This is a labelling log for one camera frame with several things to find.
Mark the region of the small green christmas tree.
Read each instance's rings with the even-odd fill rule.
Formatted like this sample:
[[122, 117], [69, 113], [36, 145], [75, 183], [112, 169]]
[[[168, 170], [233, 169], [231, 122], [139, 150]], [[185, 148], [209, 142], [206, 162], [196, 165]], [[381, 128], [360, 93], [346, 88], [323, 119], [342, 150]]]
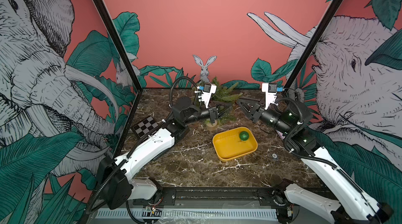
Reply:
[[[209, 104], [213, 106], [214, 102], [226, 102], [234, 104], [237, 99], [239, 99], [243, 93], [234, 93], [234, 89], [238, 86], [238, 82], [231, 85], [229, 88], [221, 85], [217, 78], [215, 77], [212, 84], [217, 85], [216, 92], [212, 95]], [[229, 116], [224, 116], [221, 119], [216, 119], [214, 123], [211, 123], [210, 119], [204, 121], [206, 128], [210, 131], [217, 129], [224, 122], [229, 121]]]

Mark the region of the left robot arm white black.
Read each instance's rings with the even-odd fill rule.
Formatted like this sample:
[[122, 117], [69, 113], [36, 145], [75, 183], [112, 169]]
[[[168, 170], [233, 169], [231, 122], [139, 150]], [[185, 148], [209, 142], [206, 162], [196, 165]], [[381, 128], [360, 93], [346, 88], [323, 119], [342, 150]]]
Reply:
[[85, 209], [87, 215], [104, 205], [116, 209], [129, 200], [153, 198], [158, 190], [156, 183], [152, 180], [136, 181], [135, 175], [182, 140], [189, 133], [189, 124], [205, 119], [214, 123], [223, 115], [217, 107], [209, 106], [211, 96], [217, 89], [215, 84], [200, 86], [189, 77], [182, 76], [172, 87], [175, 88], [181, 80], [188, 80], [196, 88], [200, 106], [195, 105], [189, 97], [182, 97], [177, 102], [170, 97], [171, 111], [161, 124], [144, 134], [128, 153], [114, 159], [104, 158], [98, 167], [97, 189]]

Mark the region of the green glitter ball ornament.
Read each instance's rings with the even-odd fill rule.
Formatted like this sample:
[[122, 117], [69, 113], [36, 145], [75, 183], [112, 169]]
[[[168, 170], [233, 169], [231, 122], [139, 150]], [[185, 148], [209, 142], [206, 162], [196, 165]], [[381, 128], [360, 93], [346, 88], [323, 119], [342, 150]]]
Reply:
[[240, 132], [239, 139], [241, 141], [247, 141], [247, 140], [249, 140], [249, 138], [250, 138], [250, 135], [249, 135], [249, 133], [247, 131]]

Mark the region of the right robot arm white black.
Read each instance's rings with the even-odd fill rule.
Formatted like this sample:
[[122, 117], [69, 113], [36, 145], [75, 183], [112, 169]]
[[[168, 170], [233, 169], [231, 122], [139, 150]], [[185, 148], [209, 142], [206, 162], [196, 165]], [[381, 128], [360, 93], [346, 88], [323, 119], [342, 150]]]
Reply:
[[285, 150], [310, 167], [336, 197], [331, 200], [286, 181], [281, 190], [287, 202], [308, 209], [331, 224], [384, 224], [390, 220], [394, 213], [390, 205], [367, 194], [308, 132], [307, 123], [313, 117], [308, 107], [290, 98], [283, 100], [287, 103], [283, 111], [276, 106], [280, 99], [273, 102], [274, 108], [249, 98], [236, 103], [254, 123], [261, 121], [280, 132]]

